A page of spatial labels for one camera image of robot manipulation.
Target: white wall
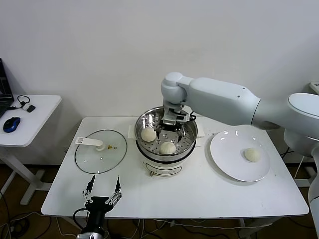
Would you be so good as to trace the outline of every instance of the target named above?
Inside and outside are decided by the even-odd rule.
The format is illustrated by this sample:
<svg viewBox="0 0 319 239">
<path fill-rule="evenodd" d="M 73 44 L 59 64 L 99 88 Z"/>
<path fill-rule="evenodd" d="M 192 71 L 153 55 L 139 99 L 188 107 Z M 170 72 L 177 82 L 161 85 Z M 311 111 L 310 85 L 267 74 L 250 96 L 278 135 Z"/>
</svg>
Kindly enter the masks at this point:
<svg viewBox="0 0 319 239">
<path fill-rule="evenodd" d="M 63 99 L 41 140 L 15 152 L 25 163 L 61 162 L 39 148 L 62 152 L 84 116 L 160 105 L 170 71 L 263 98 L 301 91 L 319 78 L 318 9 L 317 0 L 0 0 L 13 91 Z"/>
</svg>

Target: computer mouse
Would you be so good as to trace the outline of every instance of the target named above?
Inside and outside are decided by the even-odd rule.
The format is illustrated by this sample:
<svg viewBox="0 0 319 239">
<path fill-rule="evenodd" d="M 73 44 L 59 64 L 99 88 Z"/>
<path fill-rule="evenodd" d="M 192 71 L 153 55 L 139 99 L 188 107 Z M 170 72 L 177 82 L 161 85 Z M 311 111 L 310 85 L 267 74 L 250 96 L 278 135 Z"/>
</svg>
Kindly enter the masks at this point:
<svg viewBox="0 0 319 239">
<path fill-rule="evenodd" d="M 20 124 L 21 118 L 20 117 L 12 117 L 4 122 L 3 130 L 4 132 L 11 133 L 16 130 L 18 125 Z"/>
</svg>

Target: laptop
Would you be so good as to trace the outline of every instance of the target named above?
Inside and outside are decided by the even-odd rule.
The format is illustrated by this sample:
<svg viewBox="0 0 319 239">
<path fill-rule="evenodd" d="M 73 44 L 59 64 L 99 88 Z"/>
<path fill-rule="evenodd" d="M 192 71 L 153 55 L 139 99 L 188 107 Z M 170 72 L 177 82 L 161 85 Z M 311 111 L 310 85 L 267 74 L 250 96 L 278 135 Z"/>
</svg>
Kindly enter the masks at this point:
<svg viewBox="0 0 319 239">
<path fill-rule="evenodd" d="M 13 102 L 13 94 L 4 71 L 2 59 L 0 58 L 0 117 Z"/>
</svg>

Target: small white table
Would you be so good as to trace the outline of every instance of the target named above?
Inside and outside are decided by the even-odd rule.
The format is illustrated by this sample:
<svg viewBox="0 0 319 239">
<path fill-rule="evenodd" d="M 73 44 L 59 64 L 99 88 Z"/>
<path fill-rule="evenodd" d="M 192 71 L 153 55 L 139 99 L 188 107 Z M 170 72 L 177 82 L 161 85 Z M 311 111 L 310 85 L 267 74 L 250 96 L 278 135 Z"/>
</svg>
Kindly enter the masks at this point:
<svg viewBox="0 0 319 239">
<path fill-rule="evenodd" d="M 42 95 L 27 95 L 30 97 L 30 104 L 36 108 L 31 113 L 23 109 L 6 111 L 0 118 L 0 154 L 1 160 L 8 165 L 13 172 L 7 179 L 1 189 L 4 194 L 15 174 L 18 173 L 22 178 L 30 183 L 25 195 L 20 201 L 20 204 L 27 205 L 36 190 L 49 191 L 51 183 L 41 182 L 41 177 L 44 170 L 38 170 L 34 175 L 30 172 L 14 155 L 12 155 L 6 147 L 27 147 L 32 143 L 33 139 L 39 133 L 50 115 L 61 102 L 60 96 L 42 96 Z M 12 105 L 20 106 L 16 100 Z M 14 132 L 6 133 L 2 126 L 7 119 L 11 117 L 20 117 L 21 122 Z"/>
<path fill-rule="evenodd" d="M 51 216 L 70 217 L 84 207 L 82 191 L 92 175 L 81 171 L 74 159 L 75 138 L 86 137 L 102 129 L 113 129 L 126 139 L 129 125 L 136 117 L 88 117 L 84 118 L 61 164 L 53 185 L 42 206 L 42 213 Z M 231 126 L 205 117 L 198 117 L 205 132 L 201 145 L 183 164 L 180 173 L 171 177 L 150 177 L 143 167 L 133 139 L 127 139 L 128 149 L 123 161 L 113 170 L 96 175 L 92 196 L 111 196 L 117 177 L 120 176 L 123 197 L 115 208 L 106 214 L 108 218 L 151 219 L 220 219 L 262 218 L 252 226 L 272 223 L 283 216 L 304 215 L 309 208 L 276 148 L 263 130 L 252 126 L 239 126 L 255 135 L 271 158 L 271 170 L 259 182 L 239 182 L 224 174 L 212 163 L 207 151 L 213 133 Z M 241 237 L 259 230 L 243 229 Z"/>
</svg>

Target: lid handle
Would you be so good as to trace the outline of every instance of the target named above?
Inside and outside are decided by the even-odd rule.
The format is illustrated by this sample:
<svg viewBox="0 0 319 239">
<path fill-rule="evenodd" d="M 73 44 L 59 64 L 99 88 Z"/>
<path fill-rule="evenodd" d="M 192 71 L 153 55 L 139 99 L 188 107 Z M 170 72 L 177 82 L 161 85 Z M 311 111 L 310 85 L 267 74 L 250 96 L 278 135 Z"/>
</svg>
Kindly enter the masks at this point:
<svg viewBox="0 0 319 239">
<path fill-rule="evenodd" d="M 97 151 L 102 151 L 103 149 L 105 149 L 105 144 L 103 143 L 103 141 L 93 138 L 77 137 L 75 140 L 75 144 L 95 146 L 95 149 Z"/>
</svg>

